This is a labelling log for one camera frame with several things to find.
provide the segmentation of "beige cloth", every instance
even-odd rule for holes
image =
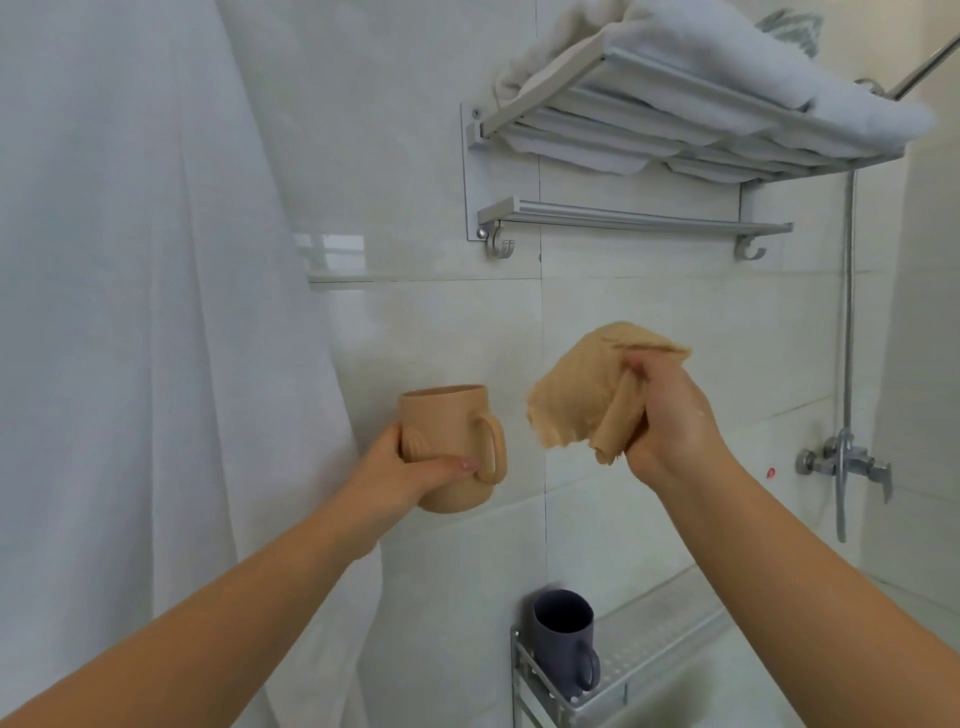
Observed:
[[[647,401],[647,382],[626,367],[628,350],[691,350],[634,324],[619,322],[584,336],[530,391],[527,419],[545,448],[589,439],[597,462],[611,465],[636,432]]]

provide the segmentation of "hand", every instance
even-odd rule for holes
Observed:
[[[353,475],[321,510],[344,536],[354,559],[373,550],[426,494],[476,472],[473,458],[438,457],[420,463],[400,458],[400,425],[380,433]]]
[[[628,366],[650,382],[647,410],[627,464],[655,492],[696,481],[731,457],[707,397],[676,357],[628,352]]]

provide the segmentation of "beige mug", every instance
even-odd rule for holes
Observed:
[[[468,384],[400,395],[400,454],[408,463],[440,455],[473,457],[480,469],[423,497],[431,513],[460,513],[490,500],[507,476],[503,427],[490,412],[487,387]]]

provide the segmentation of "white curtain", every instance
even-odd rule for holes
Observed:
[[[343,482],[317,298],[214,0],[0,5],[0,716]],[[379,593],[239,724],[339,726]]]

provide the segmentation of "gray mug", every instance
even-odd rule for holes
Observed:
[[[537,597],[533,648],[540,669],[567,700],[600,685],[593,610],[582,596],[558,589]]]

